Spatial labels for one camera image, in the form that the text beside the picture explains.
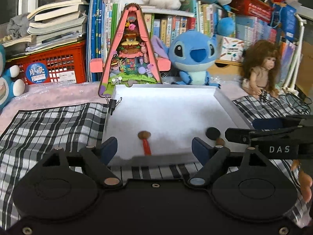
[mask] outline finger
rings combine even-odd
[[[299,183],[301,186],[307,186],[311,188],[313,181],[312,181],[312,178],[308,174],[306,174],[303,170],[300,170],[298,176],[299,176]]]
[[[299,160],[293,160],[292,165],[291,165],[291,171],[294,171],[298,166],[300,165]]]
[[[309,187],[300,187],[303,200],[308,203],[312,198],[312,191]]]

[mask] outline pink triangular toy house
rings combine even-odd
[[[98,94],[111,96],[114,86],[161,84],[157,60],[142,11],[137,4],[126,5],[106,59]]]

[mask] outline pink blanket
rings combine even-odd
[[[87,102],[106,103],[104,98],[98,96],[98,87],[99,83],[31,85],[27,93],[15,97],[3,109],[2,114],[0,114],[0,135],[9,126],[19,110],[39,110]],[[232,100],[247,95],[238,83],[233,81],[224,82],[221,90]]]

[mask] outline black disc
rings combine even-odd
[[[278,172],[268,167],[248,166],[223,175],[212,186],[215,202],[227,213],[244,220],[281,218],[296,203],[297,191]]]
[[[74,216],[96,199],[96,183],[88,176],[69,168],[44,167],[13,192],[20,215],[39,219],[64,219]]]
[[[210,140],[217,140],[220,137],[221,132],[215,127],[209,127],[207,131],[205,132],[205,135]]]

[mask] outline black and white plaid cloth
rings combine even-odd
[[[248,112],[244,111],[245,109],[251,111],[251,107],[258,105],[257,103],[253,105],[253,102],[248,97],[234,101],[248,119],[252,116],[247,116]],[[18,180],[55,146],[61,146],[65,151],[77,151],[86,145],[101,144],[106,112],[104,104],[87,103],[54,109],[20,111],[15,116],[0,137],[1,227],[7,229],[19,219],[11,198],[12,189]],[[255,114],[253,119],[258,117],[257,111],[253,111],[253,114]],[[299,193],[298,171],[290,171],[291,161],[273,160],[273,163],[298,189],[298,201],[288,215],[291,220],[297,222],[308,210]],[[126,182],[130,178],[188,180],[201,167],[200,163],[190,163],[164,167],[109,167],[109,169]],[[231,167],[228,172],[236,170],[237,167]]]
[[[280,95],[279,98],[273,98],[268,93],[263,92],[260,100],[252,96],[244,96],[234,100],[233,103],[251,123],[258,118],[278,118],[288,115],[310,114],[308,105],[293,95]],[[298,169],[291,171],[292,160],[270,161],[288,177],[298,191],[298,200],[292,211],[287,215],[295,223],[298,223],[303,215],[309,211],[309,206],[307,206],[300,193]]]
[[[77,151],[86,145],[101,144],[106,112],[104,104],[86,103],[17,113],[0,137],[2,228],[18,220],[11,197],[16,183],[55,146]]]

